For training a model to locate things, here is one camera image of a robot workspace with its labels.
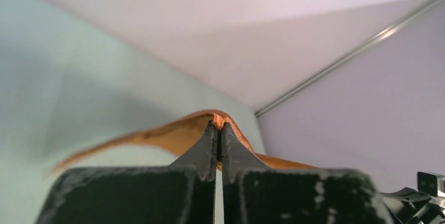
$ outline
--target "metal bar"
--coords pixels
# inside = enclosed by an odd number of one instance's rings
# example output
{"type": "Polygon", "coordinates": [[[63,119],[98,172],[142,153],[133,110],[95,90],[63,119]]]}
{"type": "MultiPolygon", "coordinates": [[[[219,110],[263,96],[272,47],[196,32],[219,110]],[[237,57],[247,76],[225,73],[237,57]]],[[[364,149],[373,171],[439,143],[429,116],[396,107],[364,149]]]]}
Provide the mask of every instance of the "metal bar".
{"type": "Polygon", "coordinates": [[[363,51],[369,49],[372,46],[377,45],[378,43],[382,42],[384,39],[388,38],[389,36],[393,35],[394,33],[401,30],[403,27],[409,25],[411,22],[413,22],[416,18],[420,17],[422,14],[426,13],[428,10],[432,9],[433,7],[439,5],[443,0],[429,0],[424,5],[420,6],[419,8],[413,10],[412,12],[408,13],[401,19],[394,22],[392,25],[388,26],[378,34],[374,35],[373,37],[370,37],[363,43],[359,44],[357,47],[353,48],[343,56],[339,57],[335,61],[331,62],[329,65],[327,65],[325,68],[321,69],[320,71],[316,72],[315,74],[311,75],[309,78],[305,79],[304,81],[300,82],[290,90],[286,91],[279,97],[275,98],[271,102],[267,103],[257,111],[255,111],[255,116],[258,118],[261,115],[265,114],[266,112],[270,111],[277,105],[281,104],[282,102],[286,101],[287,99],[291,98],[304,88],[308,87],[309,85],[313,84],[320,78],[324,77],[328,73],[332,72],[336,68],[340,67],[347,61],[351,60],[355,56],[358,56],[363,51]]]}

